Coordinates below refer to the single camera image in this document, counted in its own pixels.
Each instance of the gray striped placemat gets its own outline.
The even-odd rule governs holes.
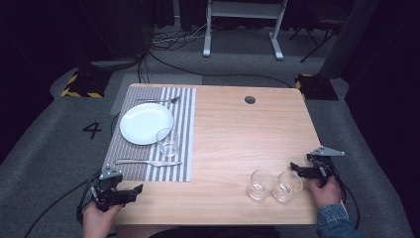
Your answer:
[[[130,86],[103,167],[109,165],[121,170],[124,180],[191,181],[195,94],[195,88]],[[136,99],[170,99],[177,95],[181,96],[177,103],[162,103],[172,113],[173,127],[179,134],[179,152],[177,155],[168,159],[158,151],[156,144],[141,146],[124,139],[120,131],[120,122],[127,111],[138,105]],[[160,168],[144,164],[115,165],[117,159],[177,161],[182,162],[182,164]]]

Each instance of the sleeve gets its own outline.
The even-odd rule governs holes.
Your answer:
[[[342,204],[331,204],[318,210],[317,234],[321,238],[363,237],[349,220]]]

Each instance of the number 4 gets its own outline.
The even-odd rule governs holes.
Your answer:
[[[83,131],[92,132],[92,135],[90,136],[90,140],[93,140],[93,138],[95,138],[96,132],[102,131],[102,129],[98,129],[98,127],[99,127],[99,123],[94,122],[94,123],[88,125],[87,127],[83,128]]]

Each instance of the glass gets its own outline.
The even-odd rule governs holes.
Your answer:
[[[302,179],[293,172],[281,173],[275,181],[272,194],[279,200],[286,202],[302,190]]]
[[[173,157],[178,153],[178,133],[175,129],[164,128],[157,132],[157,147],[166,157]]]
[[[263,200],[272,191],[273,176],[264,170],[254,171],[248,185],[248,195],[254,200]]]

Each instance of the wooden table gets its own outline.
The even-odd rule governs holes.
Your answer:
[[[196,109],[191,182],[140,183],[137,201],[117,215],[116,225],[314,224],[316,208],[306,186],[291,201],[247,194],[253,171],[289,171],[289,163],[311,166],[305,155],[320,142],[297,89],[204,85],[195,87]],[[254,104],[245,97],[256,99]]]

